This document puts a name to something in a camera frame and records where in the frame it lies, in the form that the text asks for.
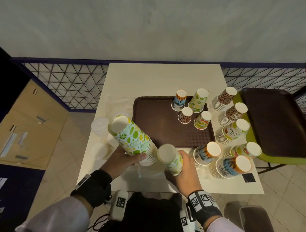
person's right hand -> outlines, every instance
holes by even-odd
[[[183,150],[179,150],[178,152],[183,157],[182,172],[177,176],[173,176],[171,173],[165,171],[165,175],[167,180],[174,184],[181,194],[188,197],[192,192],[202,190],[202,186],[198,174],[196,173],[194,159],[189,157]]]

sleeve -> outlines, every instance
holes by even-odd
[[[89,214],[86,207],[70,196],[49,206],[18,226],[17,232],[86,232]]]
[[[244,232],[226,218],[214,220],[208,227],[207,232]]]

person's left hand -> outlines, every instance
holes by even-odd
[[[124,154],[124,152],[125,150],[119,146],[100,168],[107,172],[113,180],[120,176],[129,166],[142,161],[147,157],[146,153],[130,156]]]

black cable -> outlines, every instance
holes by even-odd
[[[105,217],[105,216],[109,216],[109,215],[110,215],[110,214],[107,213],[107,214],[104,214],[104,215],[102,215],[101,217],[99,217],[99,218],[94,222],[94,225],[91,226],[91,227],[89,227],[87,230],[90,230],[91,228],[93,228],[94,231],[99,231],[99,230],[105,225],[105,223],[104,223],[99,229],[96,229],[95,227],[96,227],[99,223],[105,222],[105,221],[108,219],[108,217],[105,218],[104,220],[100,221],[100,222],[98,222],[98,221],[99,221],[101,218],[103,218],[103,217]]]

wooden cabinet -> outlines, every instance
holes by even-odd
[[[67,114],[30,81],[0,124],[0,163],[46,169]]]

